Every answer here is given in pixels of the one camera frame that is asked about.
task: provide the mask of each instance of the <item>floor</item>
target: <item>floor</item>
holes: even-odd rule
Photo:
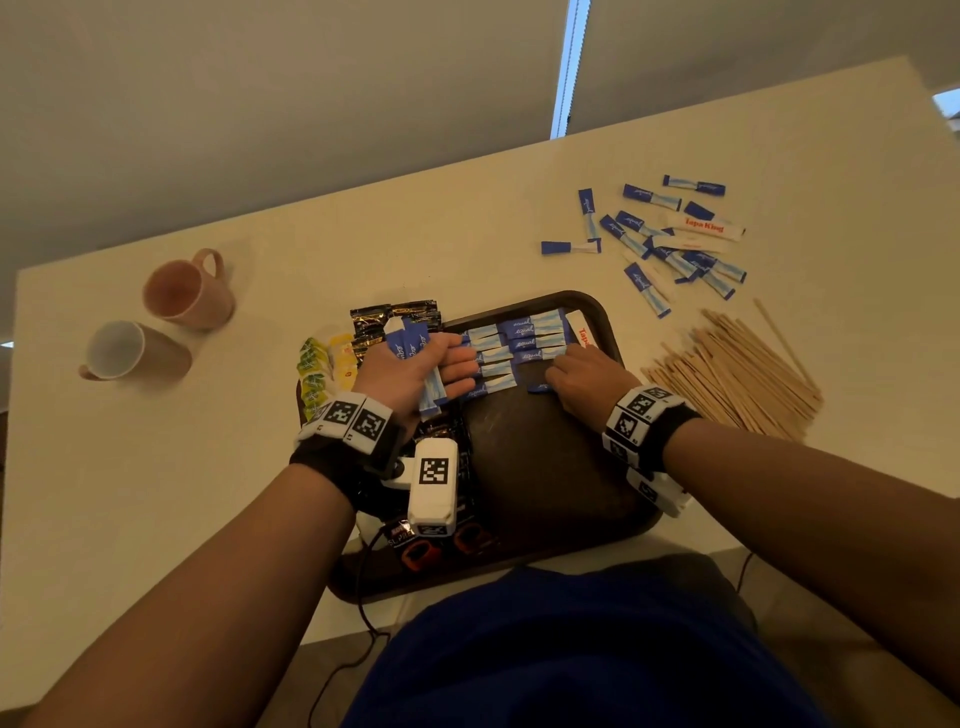
[[[731,549],[712,557],[735,584],[746,551]],[[960,708],[824,601],[759,558],[747,568],[741,595],[754,610],[764,641],[838,725],[960,727]],[[331,671],[356,660],[369,643],[362,633],[301,647],[258,728],[305,725]],[[373,662],[337,673],[317,707],[313,728],[340,725]],[[0,728],[14,728],[24,715],[26,711],[0,713]]]

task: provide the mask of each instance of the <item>cup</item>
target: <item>cup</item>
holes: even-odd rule
[[[175,379],[192,363],[190,351],[166,334],[135,321],[111,321],[90,337],[79,374],[90,381],[127,376]]]
[[[213,255],[216,274],[204,260]],[[224,259],[212,248],[197,251],[193,260],[171,260],[150,274],[143,285],[143,304],[158,319],[191,328],[219,328],[233,313],[235,301],[224,281]]]

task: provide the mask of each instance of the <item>tabletop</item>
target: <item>tabletop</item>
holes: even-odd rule
[[[750,275],[729,302],[691,285],[657,320],[608,236],[599,256],[540,256],[541,240],[584,237],[582,187],[600,214],[642,210],[656,224],[656,208],[621,190],[660,189],[663,174],[727,185],[725,198],[700,201],[748,227],[729,260]],[[825,393],[810,445],[960,495],[958,193],[960,147],[898,59],[22,271],[0,709],[38,700],[269,482],[298,430],[300,344],[324,324],[348,328],[356,306],[432,298],[452,319],[578,289],[606,308],[636,371],[660,356],[660,342],[680,345],[702,306],[741,316],[776,346],[751,303],[758,296]],[[233,319],[208,335],[152,320],[140,302],[147,275],[203,247],[228,261]],[[186,378],[164,391],[79,379],[87,337],[123,318],[186,343],[195,356]],[[557,565],[588,570],[656,542],[736,546],[694,504],[649,534]],[[404,598],[373,604],[372,620],[399,619]],[[356,608],[327,593],[304,641],[361,629]]]

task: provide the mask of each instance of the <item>black cable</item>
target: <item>black cable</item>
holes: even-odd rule
[[[740,590],[743,589],[743,577],[747,575],[747,564],[750,563],[750,560],[754,558],[754,553],[751,551],[747,554],[747,558],[743,560],[743,566],[740,567],[740,578],[736,580],[736,592],[740,594]]]
[[[387,641],[384,644],[384,646],[390,643],[391,635],[389,632],[381,632],[380,630],[376,629],[372,624],[370,624],[370,620],[367,619],[367,613],[363,611],[363,598],[360,594],[360,584],[361,584],[361,580],[363,579],[364,567],[367,565],[367,557],[370,555],[370,552],[373,551],[373,545],[376,544],[377,540],[381,536],[383,536],[386,533],[386,531],[387,531],[387,528],[386,526],[384,526],[383,528],[381,528],[379,531],[376,532],[376,536],[373,537],[373,540],[370,541],[369,544],[364,545],[363,553],[360,555],[360,566],[357,568],[357,581],[356,581],[357,609],[360,610],[360,619],[362,619],[363,623],[367,625],[367,632],[370,634],[370,645],[367,647],[366,651],[357,660],[353,661],[352,663],[343,663],[342,665],[338,665],[333,669],[330,675],[326,678],[326,682],[324,683],[324,686],[320,688],[320,692],[317,693],[317,697],[314,699],[313,705],[310,706],[310,713],[308,713],[306,717],[306,728],[311,728],[311,725],[313,724],[313,714],[317,711],[317,706],[320,705],[320,698],[324,696],[324,692],[326,692],[326,689],[329,687],[330,682],[333,680],[333,676],[336,675],[338,672],[340,672],[340,670],[342,669],[348,669],[351,667],[360,667],[365,662],[367,662],[367,658],[370,657],[371,652],[373,652],[373,646],[376,644],[376,639],[378,637],[387,638]]]

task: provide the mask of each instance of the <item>pile of wooden stirrers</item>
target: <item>pile of wooden stirrers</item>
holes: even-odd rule
[[[742,321],[704,310],[713,324],[690,332],[692,351],[656,359],[640,371],[650,381],[682,397],[704,417],[802,442],[824,399],[809,373],[783,338],[763,304],[756,307],[789,354],[799,375]]]

